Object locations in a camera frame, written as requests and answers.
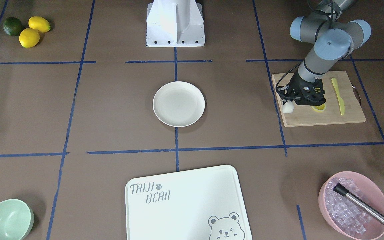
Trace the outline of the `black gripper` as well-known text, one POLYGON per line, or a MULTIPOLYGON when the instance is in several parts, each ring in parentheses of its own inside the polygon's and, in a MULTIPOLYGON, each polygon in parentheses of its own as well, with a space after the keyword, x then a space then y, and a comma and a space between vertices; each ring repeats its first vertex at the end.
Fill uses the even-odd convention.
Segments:
POLYGON ((287 108, 294 108, 296 104, 323 105, 326 102, 324 94, 325 90, 321 79, 316 78, 314 82, 308 82, 296 72, 289 82, 289 98, 293 101, 287 102, 287 108))

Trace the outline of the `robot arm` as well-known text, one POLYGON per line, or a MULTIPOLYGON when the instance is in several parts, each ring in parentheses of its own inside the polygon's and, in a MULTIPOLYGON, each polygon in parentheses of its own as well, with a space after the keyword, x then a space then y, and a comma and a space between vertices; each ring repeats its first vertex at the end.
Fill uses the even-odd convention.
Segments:
POLYGON ((283 105, 322 105, 322 77, 333 65, 366 43, 372 33, 368 22, 337 20, 355 4, 354 0, 322 0, 308 16, 297 17, 290 26, 290 36, 300 42, 313 44, 305 59, 285 86, 276 86, 283 105))

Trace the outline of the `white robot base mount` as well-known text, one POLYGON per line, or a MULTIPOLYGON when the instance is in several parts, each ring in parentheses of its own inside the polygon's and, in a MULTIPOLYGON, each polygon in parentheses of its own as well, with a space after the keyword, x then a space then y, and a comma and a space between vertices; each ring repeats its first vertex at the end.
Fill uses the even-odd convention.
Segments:
POLYGON ((147 47, 205 45, 202 5, 195 0, 154 0, 147 6, 147 47))

